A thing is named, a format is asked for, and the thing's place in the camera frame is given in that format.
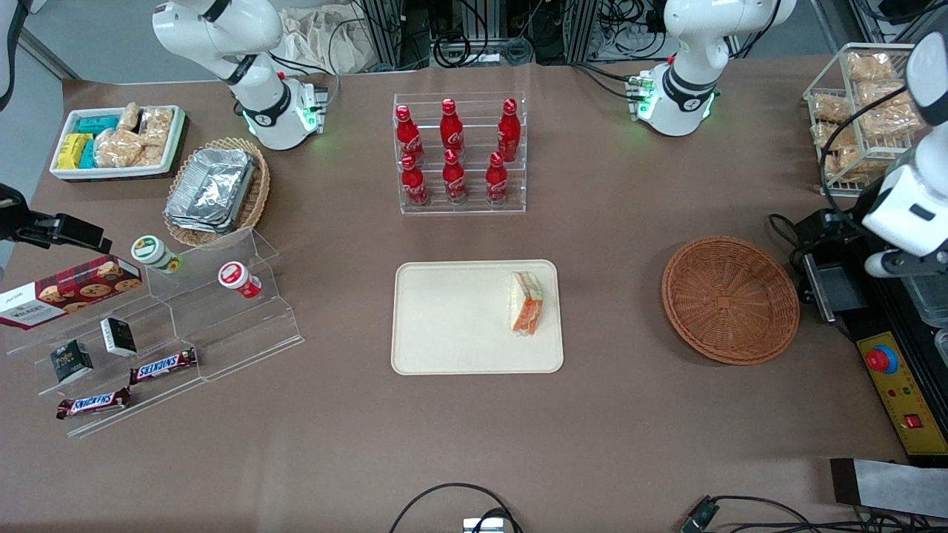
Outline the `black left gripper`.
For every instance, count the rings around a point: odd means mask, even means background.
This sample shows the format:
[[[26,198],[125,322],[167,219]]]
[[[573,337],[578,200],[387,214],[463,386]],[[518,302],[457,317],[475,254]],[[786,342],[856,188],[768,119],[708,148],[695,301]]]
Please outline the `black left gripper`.
[[[849,209],[841,209],[833,196],[833,209],[817,209],[796,223],[798,251],[812,252],[816,247],[844,240],[844,234],[871,234],[864,219],[881,191],[880,185],[869,185]]]

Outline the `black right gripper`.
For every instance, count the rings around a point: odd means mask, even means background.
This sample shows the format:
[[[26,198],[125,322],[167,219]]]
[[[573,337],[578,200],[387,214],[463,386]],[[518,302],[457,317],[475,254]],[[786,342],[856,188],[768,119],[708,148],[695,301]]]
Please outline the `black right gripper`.
[[[41,249],[68,245],[101,254],[110,253],[113,245],[101,227],[77,217],[31,213],[26,197],[6,184],[1,184],[1,240]]]

